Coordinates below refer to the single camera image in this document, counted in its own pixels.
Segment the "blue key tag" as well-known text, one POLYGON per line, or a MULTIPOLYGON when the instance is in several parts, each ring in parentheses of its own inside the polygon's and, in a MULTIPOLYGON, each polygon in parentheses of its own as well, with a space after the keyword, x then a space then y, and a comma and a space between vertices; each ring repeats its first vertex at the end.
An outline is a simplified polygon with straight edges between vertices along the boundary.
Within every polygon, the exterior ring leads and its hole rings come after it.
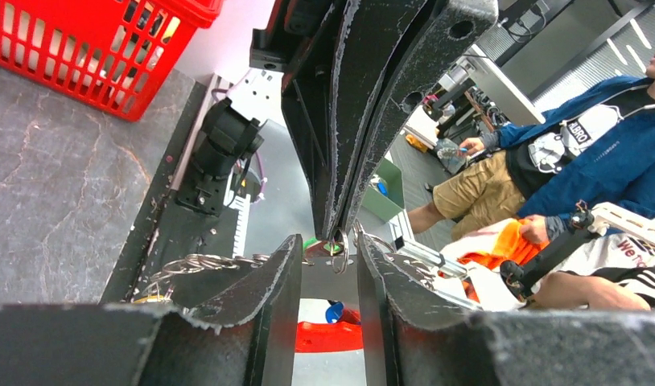
POLYGON ((344 320, 344 304, 338 301, 327 301, 329 306, 325 311, 327 323, 335 324, 344 320))

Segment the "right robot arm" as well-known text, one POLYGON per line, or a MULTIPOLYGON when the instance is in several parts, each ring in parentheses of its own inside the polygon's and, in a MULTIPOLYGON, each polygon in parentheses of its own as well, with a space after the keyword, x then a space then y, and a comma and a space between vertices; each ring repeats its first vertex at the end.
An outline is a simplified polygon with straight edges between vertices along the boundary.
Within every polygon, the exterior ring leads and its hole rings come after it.
POLYGON ((277 1, 267 27, 253 31, 246 78, 204 115, 178 204, 220 214, 234 164, 262 144, 253 84, 280 72, 315 235, 345 235, 410 115, 498 16, 495 1, 277 1))

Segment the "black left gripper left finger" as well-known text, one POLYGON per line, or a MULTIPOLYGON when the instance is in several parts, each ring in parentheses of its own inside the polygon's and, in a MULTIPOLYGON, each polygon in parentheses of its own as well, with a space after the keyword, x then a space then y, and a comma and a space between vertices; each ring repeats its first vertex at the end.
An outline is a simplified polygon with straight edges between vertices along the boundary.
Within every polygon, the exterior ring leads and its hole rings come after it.
POLYGON ((303 240, 189 313, 166 304, 0 306, 0 385, 288 385, 303 240))

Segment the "red grey key organizer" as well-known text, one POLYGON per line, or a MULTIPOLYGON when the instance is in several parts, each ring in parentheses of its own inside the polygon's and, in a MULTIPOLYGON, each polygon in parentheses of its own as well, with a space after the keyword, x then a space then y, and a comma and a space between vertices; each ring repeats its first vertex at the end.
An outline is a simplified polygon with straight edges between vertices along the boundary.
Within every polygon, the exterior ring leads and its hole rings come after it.
POLYGON ((294 321, 299 306, 299 264, 303 263, 299 241, 295 237, 281 248, 266 271, 270 275, 267 284, 261 282, 262 266, 269 259, 266 255, 244 258, 190 253, 165 264, 162 272, 153 276, 156 289, 162 283, 167 286, 164 293, 132 302, 170 303, 174 277, 241 269, 242 278, 235 280, 218 298, 203 304, 195 315, 185 306, 179 306, 177 316, 167 322, 167 332, 183 343, 192 344, 199 353, 211 349, 221 354, 253 357, 273 345, 270 327, 272 312, 276 310, 280 313, 281 336, 277 345, 289 355, 361 349, 360 314, 353 307, 355 302, 344 295, 319 293, 312 296, 324 310, 329 306, 328 300, 342 302, 342 322, 330 324, 325 317, 319 323, 294 321))

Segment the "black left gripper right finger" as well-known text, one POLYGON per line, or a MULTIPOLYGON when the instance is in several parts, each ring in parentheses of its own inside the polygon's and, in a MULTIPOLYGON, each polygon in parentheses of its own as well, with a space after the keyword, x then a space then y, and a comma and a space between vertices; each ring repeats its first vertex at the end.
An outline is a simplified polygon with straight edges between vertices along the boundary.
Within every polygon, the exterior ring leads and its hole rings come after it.
POLYGON ((655 312, 470 313, 356 244, 369 385, 655 385, 655 312))

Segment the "green key tag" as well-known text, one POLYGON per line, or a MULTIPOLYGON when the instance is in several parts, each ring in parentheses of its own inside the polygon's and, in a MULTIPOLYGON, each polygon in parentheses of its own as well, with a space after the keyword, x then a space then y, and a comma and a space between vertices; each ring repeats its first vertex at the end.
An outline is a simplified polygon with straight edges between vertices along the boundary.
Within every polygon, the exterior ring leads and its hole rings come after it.
POLYGON ((306 251, 309 248, 313 248, 317 244, 320 244, 321 240, 316 239, 315 237, 312 237, 306 241, 303 242, 303 250, 306 251))

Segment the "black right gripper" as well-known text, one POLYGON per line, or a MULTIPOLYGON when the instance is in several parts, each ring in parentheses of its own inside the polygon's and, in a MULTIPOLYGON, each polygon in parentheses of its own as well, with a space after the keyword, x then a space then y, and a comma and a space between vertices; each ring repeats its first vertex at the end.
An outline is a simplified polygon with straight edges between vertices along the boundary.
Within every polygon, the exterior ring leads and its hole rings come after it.
POLYGON ((315 235, 348 230, 424 96, 498 19, 495 1, 276 0, 251 68, 287 71, 282 112, 310 187, 315 235))

